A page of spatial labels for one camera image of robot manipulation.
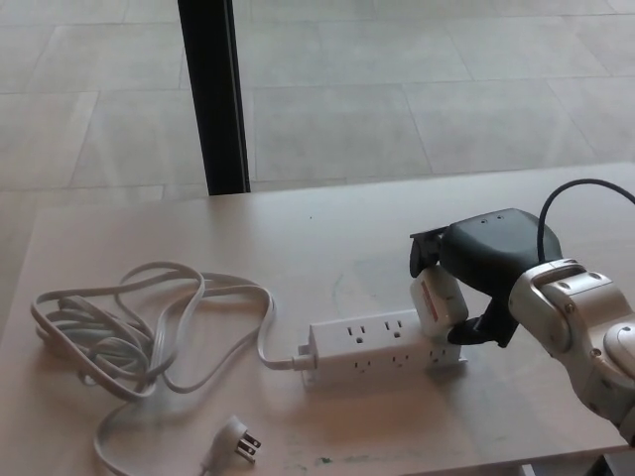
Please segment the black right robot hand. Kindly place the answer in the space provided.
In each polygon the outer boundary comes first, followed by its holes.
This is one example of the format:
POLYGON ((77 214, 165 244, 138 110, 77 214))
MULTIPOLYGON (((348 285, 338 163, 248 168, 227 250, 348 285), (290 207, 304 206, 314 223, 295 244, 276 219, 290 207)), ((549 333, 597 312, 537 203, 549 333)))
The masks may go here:
POLYGON ((505 348, 519 322, 508 300, 521 275, 538 266, 539 218, 507 208, 466 218, 446 227, 416 233, 410 251, 410 274, 440 265, 465 285, 490 297, 480 316, 455 324, 448 333, 454 345, 493 341, 505 348))

